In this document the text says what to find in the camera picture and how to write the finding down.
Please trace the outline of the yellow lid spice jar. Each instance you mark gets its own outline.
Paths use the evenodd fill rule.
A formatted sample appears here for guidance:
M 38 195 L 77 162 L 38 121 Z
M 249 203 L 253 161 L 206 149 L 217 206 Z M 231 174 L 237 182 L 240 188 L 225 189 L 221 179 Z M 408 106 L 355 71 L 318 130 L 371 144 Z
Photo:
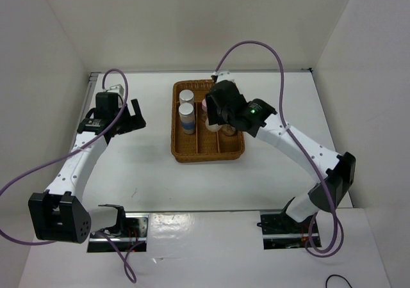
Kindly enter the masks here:
M 209 123 L 209 119 L 208 119 L 208 118 L 207 118 L 206 121 L 205 121 L 205 126 L 206 126 L 207 130 L 210 131 L 210 132 L 218 132 L 218 131 L 222 128 L 222 126 L 221 126 L 221 125 L 218 125 L 218 124 L 213 124 L 213 125 L 211 125 L 211 124 Z

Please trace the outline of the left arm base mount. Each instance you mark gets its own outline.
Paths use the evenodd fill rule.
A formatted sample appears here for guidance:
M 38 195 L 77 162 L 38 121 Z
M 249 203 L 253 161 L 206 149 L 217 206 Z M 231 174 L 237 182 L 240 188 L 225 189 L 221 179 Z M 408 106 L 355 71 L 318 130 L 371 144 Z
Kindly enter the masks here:
M 140 212 L 127 212 L 120 228 L 104 228 L 105 233 L 122 253 L 146 252 L 147 234 L 149 229 L 149 214 Z M 87 253 L 109 253 L 115 249 L 105 237 L 95 233 L 90 235 Z

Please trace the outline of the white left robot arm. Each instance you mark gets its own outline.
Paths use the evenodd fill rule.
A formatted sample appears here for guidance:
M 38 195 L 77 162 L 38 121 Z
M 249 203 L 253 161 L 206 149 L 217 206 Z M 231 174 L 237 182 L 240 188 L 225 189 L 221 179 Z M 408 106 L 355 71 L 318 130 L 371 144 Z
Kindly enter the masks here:
M 78 126 L 74 155 L 63 164 L 57 177 L 42 193 L 28 201 L 35 235 L 39 240 L 83 243 L 89 234 L 106 229 L 118 237 L 127 230 L 123 207 L 98 205 L 86 210 L 83 194 L 98 159 L 116 136 L 142 129 L 146 122 L 137 99 L 130 114 L 125 99 L 117 92 L 99 92 L 92 108 Z

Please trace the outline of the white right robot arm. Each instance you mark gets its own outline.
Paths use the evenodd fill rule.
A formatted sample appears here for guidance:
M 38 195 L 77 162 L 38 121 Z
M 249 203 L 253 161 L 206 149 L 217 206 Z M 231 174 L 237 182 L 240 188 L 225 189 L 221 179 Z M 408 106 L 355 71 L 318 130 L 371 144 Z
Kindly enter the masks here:
M 230 125 L 280 150 L 315 181 L 308 192 L 292 198 L 281 216 L 282 228 L 297 231 L 318 211 L 331 212 L 354 181 L 356 158 L 315 142 L 289 123 L 283 123 L 271 105 L 261 99 L 246 101 L 232 81 L 214 84 L 206 94 L 211 125 Z

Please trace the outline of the blue label silver cap bottle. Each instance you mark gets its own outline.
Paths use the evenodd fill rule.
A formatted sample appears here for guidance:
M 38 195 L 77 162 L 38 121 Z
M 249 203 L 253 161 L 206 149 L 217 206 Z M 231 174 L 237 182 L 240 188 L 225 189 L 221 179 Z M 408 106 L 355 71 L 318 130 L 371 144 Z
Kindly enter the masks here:
M 182 90 L 179 93 L 180 104 L 189 103 L 192 106 L 195 105 L 195 95 L 191 90 Z

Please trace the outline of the pink lid spice jar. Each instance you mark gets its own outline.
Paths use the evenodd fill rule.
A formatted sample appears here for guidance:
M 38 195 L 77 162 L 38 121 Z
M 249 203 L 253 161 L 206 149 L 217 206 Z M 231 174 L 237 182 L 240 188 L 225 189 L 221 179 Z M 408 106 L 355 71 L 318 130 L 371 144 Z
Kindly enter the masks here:
M 206 99 L 202 100 L 201 108 L 202 108 L 201 119 L 205 122 L 208 118 L 208 108 L 206 104 Z

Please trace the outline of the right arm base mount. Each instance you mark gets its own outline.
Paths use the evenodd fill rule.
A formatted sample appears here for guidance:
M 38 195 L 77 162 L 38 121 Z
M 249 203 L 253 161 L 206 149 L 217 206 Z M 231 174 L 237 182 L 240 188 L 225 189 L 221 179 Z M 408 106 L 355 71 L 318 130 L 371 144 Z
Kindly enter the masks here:
M 303 222 L 288 218 L 281 212 L 261 212 L 256 224 L 261 229 L 265 250 L 304 248 L 309 241 L 309 224 L 312 216 Z

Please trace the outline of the black lid spice jar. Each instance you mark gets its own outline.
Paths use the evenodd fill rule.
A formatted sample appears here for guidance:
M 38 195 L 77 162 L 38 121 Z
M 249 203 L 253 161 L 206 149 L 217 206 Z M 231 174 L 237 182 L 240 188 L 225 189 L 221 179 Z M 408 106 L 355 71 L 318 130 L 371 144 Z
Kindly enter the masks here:
M 236 134 L 236 129 L 231 125 L 223 125 L 221 131 L 226 136 L 233 136 Z

